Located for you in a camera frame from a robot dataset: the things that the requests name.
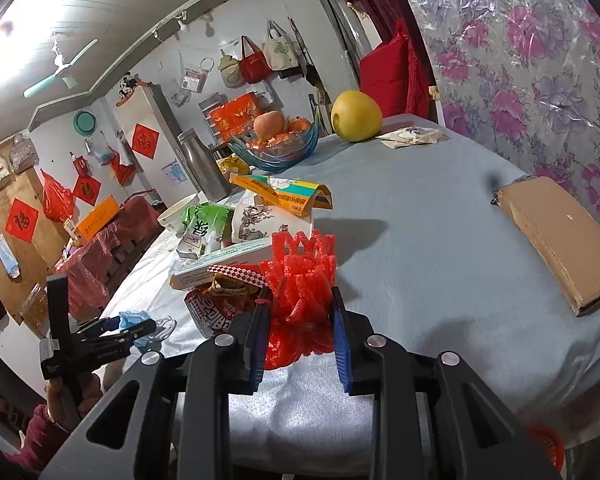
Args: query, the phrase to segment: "wooden board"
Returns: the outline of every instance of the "wooden board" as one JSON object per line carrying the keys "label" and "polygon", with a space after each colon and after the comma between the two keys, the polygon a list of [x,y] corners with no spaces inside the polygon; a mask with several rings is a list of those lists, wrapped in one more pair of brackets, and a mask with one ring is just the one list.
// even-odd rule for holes
{"label": "wooden board", "polygon": [[[6,160],[9,160],[11,146],[9,143],[0,149],[0,154]],[[0,191],[0,234],[4,233],[14,198],[40,212],[32,243],[4,234],[20,265],[20,276],[12,280],[0,262],[0,300],[16,322],[21,323],[19,309],[22,302],[37,283],[45,285],[46,277],[53,273],[54,264],[62,255],[62,248],[68,242],[69,235],[61,224],[52,222],[42,212],[43,186],[34,168],[29,168],[20,175],[11,175],[11,183]]]}

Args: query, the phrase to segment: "pink sleeve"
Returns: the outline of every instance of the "pink sleeve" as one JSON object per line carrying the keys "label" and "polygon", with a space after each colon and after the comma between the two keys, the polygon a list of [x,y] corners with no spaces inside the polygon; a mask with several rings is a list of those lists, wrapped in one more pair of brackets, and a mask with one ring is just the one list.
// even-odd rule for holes
{"label": "pink sleeve", "polygon": [[42,471],[68,436],[67,432],[51,422],[46,412],[46,404],[40,404],[33,411],[20,454],[6,457],[13,463]]}

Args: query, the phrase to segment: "white bowl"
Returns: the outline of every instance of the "white bowl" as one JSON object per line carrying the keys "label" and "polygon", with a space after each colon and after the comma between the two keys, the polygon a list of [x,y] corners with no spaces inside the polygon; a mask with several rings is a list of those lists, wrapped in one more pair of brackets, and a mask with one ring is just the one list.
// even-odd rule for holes
{"label": "white bowl", "polygon": [[168,208],[167,211],[158,216],[158,223],[169,231],[173,231],[177,234],[183,233],[186,229],[186,226],[180,220],[180,215],[187,206],[196,205],[199,203],[200,197],[198,196],[198,193],[189,195],[179,202],[176,202],[174,205]]}

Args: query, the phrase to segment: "red pillow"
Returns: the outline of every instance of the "red pillow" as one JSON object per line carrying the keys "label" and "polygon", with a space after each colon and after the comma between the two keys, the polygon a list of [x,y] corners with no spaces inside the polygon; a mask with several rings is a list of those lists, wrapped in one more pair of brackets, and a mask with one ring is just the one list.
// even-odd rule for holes
{"label": "red pillow", "polygon": [[381,43],[360,60],[360,91],[382,110],[382,117],[403,114],[409,79],[409,38],[398,20],[389,43]]}
{"label": "red pillow", "polygon": [[428,117],[429,85],[403,19],[395,23],[389,43],[360,60],[360,91],[378,103],[382,117],[404,113]]}

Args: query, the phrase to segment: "metal screw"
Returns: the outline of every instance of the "metal screw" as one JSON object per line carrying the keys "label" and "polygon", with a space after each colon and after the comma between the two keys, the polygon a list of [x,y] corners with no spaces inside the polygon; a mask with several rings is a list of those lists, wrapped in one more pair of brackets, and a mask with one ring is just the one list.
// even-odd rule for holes
{"label": "metal screw", "polygon": [[442,364],[445,364],[447,366],[456,366],[460,362],[458,354],[454,354],[453,352],[443,353],[440,360],[442,361]]}
{"label": "metal screw", "polygon": [[158,354],[158,352],[147,352],[140,358],[140,360],[142,361],[143,365],[155,365],[160,360],[160,354]]}
{"label": "metal screw", "polygon": [[220,334],[214,341],[218,346],[231,346],[234,344],[234,336],[231,334]]}
{"label": "metal screw", "polygon": [[382,348],[386,345],[386,339],[379,334],[373,334],[366,338],[366,344],[373,348]]}

